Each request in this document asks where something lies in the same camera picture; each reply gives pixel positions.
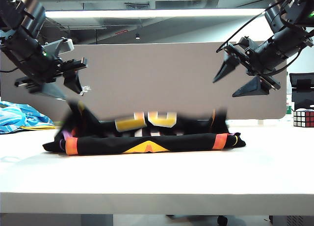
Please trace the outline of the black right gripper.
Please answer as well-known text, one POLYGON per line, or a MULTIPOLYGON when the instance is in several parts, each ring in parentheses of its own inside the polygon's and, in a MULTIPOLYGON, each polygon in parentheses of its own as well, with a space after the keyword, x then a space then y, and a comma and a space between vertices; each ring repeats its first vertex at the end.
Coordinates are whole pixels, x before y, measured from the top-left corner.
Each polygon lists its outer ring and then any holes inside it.
POLYGON ((300 54, 306 47, 312 47, 311 36, 283 28, 268 40, 257 44, 249 37, 242 37, 237 44, 224 47, 224 61, 213 79, 216 83, 238 65, 246 68, 246 73, 253 79, 237 89, 232 97, 269 95, 269 89, 280 89, 280 82, 274 75, 285 70, 276 67, 294 54, 300 54))

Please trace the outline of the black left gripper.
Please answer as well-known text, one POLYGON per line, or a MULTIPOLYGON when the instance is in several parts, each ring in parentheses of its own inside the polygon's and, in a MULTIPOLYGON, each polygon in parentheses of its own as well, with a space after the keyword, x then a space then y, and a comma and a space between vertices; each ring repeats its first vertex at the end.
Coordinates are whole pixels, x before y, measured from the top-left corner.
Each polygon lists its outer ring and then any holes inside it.
POLYGON ((59 54, 74 50, 71 39, 60 40, 40 45, 37 39, 25 29, 0 32, 1 51, 28 76, 30 83, 38 84, 29 89, 29 93, 65 99, 66 95, 53 82, 57 77, 64 77, 64 86, 80 94, 82 87, 79 81, 79 70, 87 67, 87 60, 63 61, 59 54))

